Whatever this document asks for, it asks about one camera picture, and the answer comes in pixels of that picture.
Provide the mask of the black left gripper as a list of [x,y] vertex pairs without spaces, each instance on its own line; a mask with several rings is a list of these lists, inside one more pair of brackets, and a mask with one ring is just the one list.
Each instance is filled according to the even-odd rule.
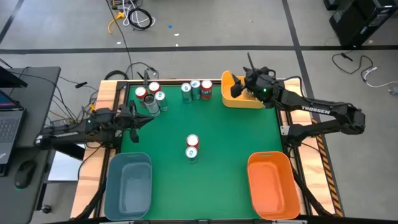
[[122,129],[130,129],[130,139],[134,143],[139,142],[137,129],[141,129],[145,124],[151,122],[154,117],[151,115],[140,114],[134,100],[130,100],[129,107],[119,107],[115,116],[115,126]]

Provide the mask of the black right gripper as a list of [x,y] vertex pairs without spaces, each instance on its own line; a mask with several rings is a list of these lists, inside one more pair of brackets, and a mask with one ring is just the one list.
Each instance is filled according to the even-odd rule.
[[276,71],[268,67],[244,67],[244,82],[235,74],[231,74],[234,85],[230,88],[231,96],[237,98],[242,93],[242,85],[259,100],[266,108],[275,106],[274,100],[278,92],[279,82],[276,80]]

